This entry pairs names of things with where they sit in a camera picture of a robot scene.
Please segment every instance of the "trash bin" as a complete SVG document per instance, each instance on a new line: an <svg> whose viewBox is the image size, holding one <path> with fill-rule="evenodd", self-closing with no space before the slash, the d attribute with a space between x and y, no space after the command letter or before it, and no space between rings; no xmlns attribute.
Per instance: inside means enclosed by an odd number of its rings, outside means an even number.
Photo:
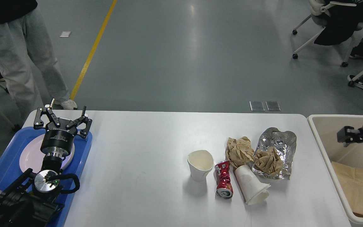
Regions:
<svg viewBox="0 0 363 227"><path fill-rule="evenodd" d="M331 166L331 162L335 161L363 169L363 143L353 143L345 148L342 143L337 142L337 132L344 126L349 125L355 129L362 127L363 115L310 115L308 122L349 220L363 224L363 218L353 214Z"/></svg>

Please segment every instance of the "crushed paper cup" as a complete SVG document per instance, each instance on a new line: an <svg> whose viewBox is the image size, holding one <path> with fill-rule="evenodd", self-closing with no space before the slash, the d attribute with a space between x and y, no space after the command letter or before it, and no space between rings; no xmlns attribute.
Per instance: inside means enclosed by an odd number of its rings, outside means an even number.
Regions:
<svg viewBox="0 0 363 227"><path fill-rule="evenodd" d="M190 175L193 180L200 182L205 180L212 170L214 159L206 150L193 151L187 156L187 163L190 167Z"/></svg>
<svg viewBox="0 0 363 227"><path fill-rule="evenodd" d="M247 165L237 168L235 175L247 205L259 203L269 196L270 184L261 183Z"/></svg>

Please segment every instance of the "white plate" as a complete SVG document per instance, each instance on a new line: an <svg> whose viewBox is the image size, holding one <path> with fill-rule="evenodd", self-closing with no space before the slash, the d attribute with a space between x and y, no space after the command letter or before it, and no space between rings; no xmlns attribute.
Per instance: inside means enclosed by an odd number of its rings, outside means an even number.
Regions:
<svg viewBox="0 0 363 227"><path fill-rule="evenodd" d="M26 171L28 168L32 168L33 172L39 172L42 168L45 154L40 151L40 147L42 146L43 138L44 134L36 137L23 149L19 158L19 166L22 172ZM75 145L72 144L71 154L62 161L62 169L65 169L71 163L74 152Z"/></svg>

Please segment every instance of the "black jacket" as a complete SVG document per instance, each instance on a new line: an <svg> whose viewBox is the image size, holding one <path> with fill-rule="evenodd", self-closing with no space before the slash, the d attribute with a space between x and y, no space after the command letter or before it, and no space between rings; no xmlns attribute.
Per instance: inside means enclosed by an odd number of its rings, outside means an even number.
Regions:
<svg viewBox="0 0 363 227"><path fill-rule="evenodd" d="M36 0L0 0L0 24L23 17L36 7Z"/></svg>

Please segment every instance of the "foil wrapper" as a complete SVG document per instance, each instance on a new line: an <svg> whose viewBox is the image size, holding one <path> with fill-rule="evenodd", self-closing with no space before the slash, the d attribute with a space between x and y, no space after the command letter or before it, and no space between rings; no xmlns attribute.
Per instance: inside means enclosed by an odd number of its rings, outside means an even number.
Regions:
<svg viewBox="0 0 363 227"><path fill-rule="evenodd" d="M224 199L230 199L233 195L231 178L229 176L229 161L223 161L215 165L219 183L216 187L216 194Z"/></svg>
<svg viewBox="0 0 363 227"><path fill-rule="evenodd" d="M250 167L255 174L263 175L266 178L275 180L289 180L292 170L292 160L297 148L297 136L291 131L281 132L278 128L266 129L258 139L258 144L254 156L258 149L267 151L269 147L275 147L276 153L283 162L281 171L274 176L261 171L254 162L250 162Z"/></svg>

